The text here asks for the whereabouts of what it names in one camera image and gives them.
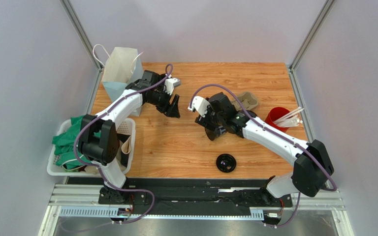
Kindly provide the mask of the single dark coffee cup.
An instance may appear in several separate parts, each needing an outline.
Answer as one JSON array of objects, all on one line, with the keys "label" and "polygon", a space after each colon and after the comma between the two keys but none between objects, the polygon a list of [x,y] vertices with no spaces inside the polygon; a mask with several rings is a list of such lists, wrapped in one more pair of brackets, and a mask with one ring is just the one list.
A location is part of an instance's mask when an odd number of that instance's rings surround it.
[{"label": "single dark coffee cup", "polygon": [[210,141],[214,141],[215,139],[219,138],[220,136],[226,133],[226,129],[222,126],[215,128],[214,130],[205,128],[205,133]]}]

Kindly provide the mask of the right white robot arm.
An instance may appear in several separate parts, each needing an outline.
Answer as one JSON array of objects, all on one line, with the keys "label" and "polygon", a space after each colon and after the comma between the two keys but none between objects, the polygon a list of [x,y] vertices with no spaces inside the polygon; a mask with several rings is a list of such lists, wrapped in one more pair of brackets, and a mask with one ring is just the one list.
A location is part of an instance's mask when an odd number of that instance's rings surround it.
[{"label": "right white robot arm", "polygon": [[193,96],[188,110],[199,114],[196,123],[203,126],[210,140],[225,133],[254,141],[282,157],[293,167],[283,176],[270,177],[260,191],[272,200],[292,193],[314,197],[331,180],[333,165],[323,142],[294,138],[266,124],[255,113],[236,110],[222,92],[210,98]]}]

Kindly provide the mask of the single black cup lid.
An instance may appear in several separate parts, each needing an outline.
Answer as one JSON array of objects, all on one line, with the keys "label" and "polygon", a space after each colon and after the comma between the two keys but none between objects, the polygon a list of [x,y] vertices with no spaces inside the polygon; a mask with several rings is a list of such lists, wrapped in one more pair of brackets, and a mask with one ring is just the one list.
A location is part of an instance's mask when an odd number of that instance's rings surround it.
[{"label": "single black cup lid", "polygon": [[236,169],[236,159],[227,153],[223,153],[216,158],[216,167],[223,173],[230,173]]}]

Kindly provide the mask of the white paper bag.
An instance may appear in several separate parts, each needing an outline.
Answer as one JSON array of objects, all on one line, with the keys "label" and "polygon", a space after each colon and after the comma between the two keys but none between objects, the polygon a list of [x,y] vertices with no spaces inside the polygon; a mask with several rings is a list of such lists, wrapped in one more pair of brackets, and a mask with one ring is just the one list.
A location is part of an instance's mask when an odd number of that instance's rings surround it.
[{"label": "white paper bag", "polygon": [[[96,47],[101,47],[107,55],[105,62],[96,55]],[[115,102],[125,91],[126,86],[143,75],[140,56],[143,52],[138,52],[135,48],[115,47],[112,52],[108,52],[103,45],[96,44],[92,50],[93,58],[103,66],[101,84],[106,91],[111,103]]]}]

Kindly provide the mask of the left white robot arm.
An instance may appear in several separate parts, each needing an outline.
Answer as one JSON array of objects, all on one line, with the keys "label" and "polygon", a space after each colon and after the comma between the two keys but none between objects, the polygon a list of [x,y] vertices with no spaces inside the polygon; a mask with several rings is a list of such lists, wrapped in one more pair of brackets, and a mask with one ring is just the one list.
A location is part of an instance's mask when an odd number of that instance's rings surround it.
[{"label": "left white robot arm", "polygon": [[123,93],[111,105],[96,115],[85,115],[77,135],[74,154],[82,154],[95,166],[106,187],[124,191],[126,176],[120,168],[116,155],[119,150],[117,129],[136,109],[145,103],[152,104],[169,118],[180,118],[179,96],[173,94],[181,82],[171,76],[172,64],[168,64],[164,74],[145,70],[141,79],[126,86]]}]

